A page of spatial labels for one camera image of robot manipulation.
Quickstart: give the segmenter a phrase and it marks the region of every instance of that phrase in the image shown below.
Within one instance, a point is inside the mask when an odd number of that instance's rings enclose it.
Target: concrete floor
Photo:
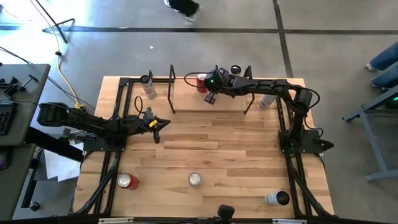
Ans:
[[[75,0],[43,1],[43,4],[56,20],[74,17],[77,26],[186,27],[183,18],[162,2]],[[195,27],[277,28],[272,0],[198,2],[203,3],[203,10]],[[11,1],[4,5],[19,18],[2,12],[0,22],[32,21],[18,31],[0,31],[1,46],[32,62],[50,63],[50,76],[67,89],[56,70],[54,36],[40,31],[39,27],[45,26],[40,15],[30,4],[24,11]],[[279,6],[285,29],[398,30],[398,1],[394,0],[279,0]],[[242,67],[250,64],[255,77],[286,77],[279,34],[73,32],[70,35],[68,45],[61,43],[65,55],[62,70],[77,95],[93,106],[104,75],[142,75],[149,69],[155,75],[166,75],[171,63],[179,75],[207,71],[215,64],[226,68],[232,64]],[[313,116],[317,126],[325,130],[323,138],[335,143],[324,156],[335,213],[344,218],[396,223],[398,179],[365,181],[364,175],[378,171],[374,154],[362,124],[359,121],[345,124],[341,117],[379,94],[370,87],[372,74],[364,69],[364,64],[397,41],[398,35],[289,34],[285,37],[294,77],[304,78],[306,85],[322,97],[313,109]],[[0,61],[21,62],[2,52]],[[73,106],[51,83],[46,84],[40,101],[61,101]],[[35,121],[32,125],[45,132],[60,131],[41,127]],[[51,200],[57,203],[57,209],[43,207],[36,213],[17,209],[14,218],[67,214],[73,185],[73,180],[52,183],[51,188],[39,184],[34,195],[36,201],[46,204]]]

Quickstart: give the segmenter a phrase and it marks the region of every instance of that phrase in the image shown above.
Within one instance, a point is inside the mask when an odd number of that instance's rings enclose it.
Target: wooden table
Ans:
[[[104,77],[96,116],[113,113],[120,77]],[[304,86],[301,78],[292,84]],[[156,83],[157,97],[149,100],[140,85],[133,86],[132,99],[142,96],[144,107],[172,122],[160,132],[160,144],[153,135],[131,136],[122,153],[119,173],[130,173],[141,182],[136,190],[116,186],[112,216],[129,217],[213,217],[221,204],[235,208],[235,218],[292,218],[292,202],[286,206],[264,203],[264,196],[284,190],[290,194],[284,156],[280,153],[276,104],[262,110],[256,100],[246,115],[242,112],[176,112],[167,101],[167,84]],[[129,114],[136,114],[131,100]],[[313,125],[311,114],[308,125]],[[84,161],[78,179],[74,209],[79,209],[98,185],[103,152],[94,152]],[[303,154],[307,184],[317,200],[333,213],[325,171],[319,158]],[[197,171],[203,185],[188,186],[188,175]],[[103,206],[108,189],[105,190]],[[304,212],[302,193],[298,190]]]

